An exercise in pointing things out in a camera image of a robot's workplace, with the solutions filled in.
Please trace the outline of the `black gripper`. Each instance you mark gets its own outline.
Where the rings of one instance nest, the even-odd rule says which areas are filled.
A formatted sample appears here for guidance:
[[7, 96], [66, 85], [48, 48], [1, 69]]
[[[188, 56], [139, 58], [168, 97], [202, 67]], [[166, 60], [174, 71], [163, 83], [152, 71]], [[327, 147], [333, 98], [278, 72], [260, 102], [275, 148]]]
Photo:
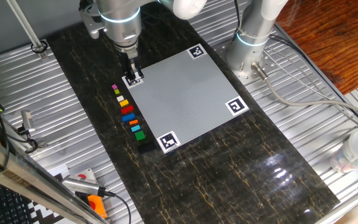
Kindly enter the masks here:
[[120, 53], [121, 67], [124, 72], [124, 82], [127, 86], [132, 86], [132, 75], [135, 76], [133, 83], [142, 81], [144, 75], [137, 66], [137, 51], [128, 51]]

